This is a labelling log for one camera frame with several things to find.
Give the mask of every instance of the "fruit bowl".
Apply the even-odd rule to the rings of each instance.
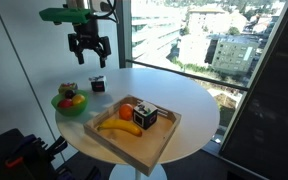
[[[58,107],[57,104],[61,100],[65,99],[64,93],[62,93],[62,94],[58,94],[58,95],[54,96],[52,101],[51,101],[51,104],[56,109],[56,111],[59,112],[60,114],[62,114],[63,116],[78,116],[86,108],[86,105],[88,103],[88,93],[86,91],[76,90],[76,94],[83,95],[85,97],[85,101],[83,101],[79,104],[67,107],[67,108]]]

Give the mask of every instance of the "wooden tray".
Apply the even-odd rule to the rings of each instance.
[[[135,106],[142,101],[130,95],[123,98],[86,122],[84,131],[99,144],[149,176],[180,122],[180,114],[154,104],[158,108],[157,121],[147,130],[142,129],[141,137],[117,129],[97,131],[97,127],[103,121],[119,119],[118,110],[122,104],[129,103]]]

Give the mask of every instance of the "small black cube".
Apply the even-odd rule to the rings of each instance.
[[[105,76],[92,77],[89,78],[89,80],[91,81],[92,90],[94,92],[105,92],[105,90],[107,89]]]
[[[134,107],[133,121],[143,129],[148,129],[157,120],[157,108],[148,102],[141,102]]]

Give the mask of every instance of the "banana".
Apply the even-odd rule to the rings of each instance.
[[[138,137],[142,136],[142,130],[137,125],[121,119],[108,119],[102,122],[98,126],[97,130],[100,131],[103,129],[119,129]]]

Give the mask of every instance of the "white round table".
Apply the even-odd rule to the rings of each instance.
[[[99,75],[106,76],[107,91],[94,93],[88,78]],[[159,158],[156,166],[159,170],[154,169],[146,178],[154,178],[157,174],[158,179],[164,179],[164,175],[160,175],[165,174],[160,164],[176,161],[198,151],[210,141],[219,125],[219,109],[214,98],[193,80],[175,73],[150,68],[102,69],[70,79],[78,84],[79,89],[90,92],[89,103],[78,117],[64,117],[56,113],[58,129],[67,142],[80,152],[104,162],[120,164],[113,169],[111,179],[121,178],[118,172],[119,169],[127,168],[122,166],[126,163],[85,135],[83,124],[125,96],[132,95],[182,115]],[[138,174],[134,170],[132,172],[134,179],[134,174]]]

